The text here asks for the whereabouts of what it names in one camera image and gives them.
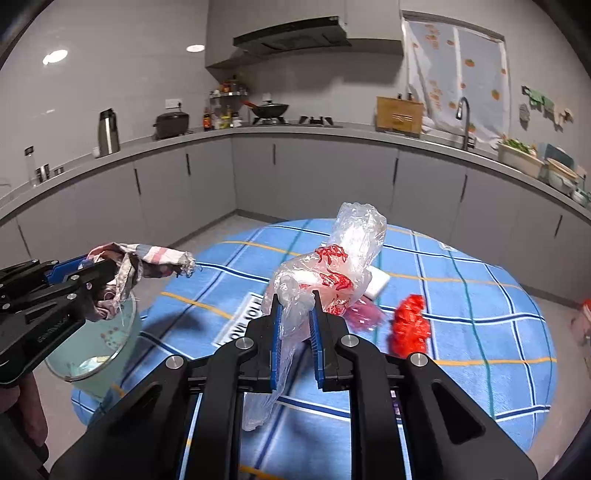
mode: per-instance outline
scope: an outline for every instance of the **gas burner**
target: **gas burner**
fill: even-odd
[[[300,121],[298,122],[300,125],[330,125],[331,127],[334,126],[334,122],[331,116],[321,116],[319,118],[314,118],[313,116],[301,116]]]
[[[261,118],[257,116],[252,120],[253,125],[285,125],[285,123],[286,121],[282,116],[276,116],[274,118]]]

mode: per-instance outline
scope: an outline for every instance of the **thermos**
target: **thermos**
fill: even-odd
[[[100,113],[99,117],[99,152],[100,157],[118,152],[119,131],[117,130],[117,115],[112,108]]]

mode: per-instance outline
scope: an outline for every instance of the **bowl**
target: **bowl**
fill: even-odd
[[[554,170],[548,171],[548,182],[550,186],[565,195],[571,195],[575,190],[574,183],[566,177],[563,177],[560,173],[556,173]]]
[[[540,176],[540,171],[544,165],[544,162],[534,156],[503,143],[499,144],[498,158],[499,162],[509,165],[535,179]]]
[[[101,400],[120,379],[139,337],[141,320],[133,294],[112,320],[89,320],[48,355],[51,373]]]

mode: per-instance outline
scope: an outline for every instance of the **blue gripper pad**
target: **blue gripper pad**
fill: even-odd
[[[277,314],[273,323],[273,343],[271,344],[271,388],[277,389],[279,365],[281,362],[281,314],[283,305],[277,302]]]
[[[320,329],[318,327],[316,307],[310,310],[309,321],[312,357],[314,358],[314,376],[316,377],[318,388],[322,389],[322,386],[324,385],[324,348],[322,345],[322,338],[320,337]]]

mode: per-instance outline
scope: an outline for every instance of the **red object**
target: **red object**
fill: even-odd
[[[427,353],[431,326],[421,312],[425,308],[422,295],[409,295],[394,312],[392,333],[388,338],[391,355],[406,358],[413,352]]]
[[[330,275],[327,275],[326,273],[320,273],[320,277],[322,278],[322,284],[325,287],[335,287],[335,290],[339,291],[339,290],[344,290],[346,288],[353,288],[353,282],[351,281],[351,279],[346,276],[343,275],[342,273],[338,273],[338,272],[333,272],[330,269],[326,269],[326,271],[328,273],[330,273]]]
[[[332,263],[332,257],[342,258],[343,262],[347,261],[348,255],[345,253],[345,250],[340,245],[329,245],[328,247],[318,247],[314,250],[315,253],[320,255],[320,259],[318,263],[322,262],[322,257],[326,256],[326,263],[329,265]]]

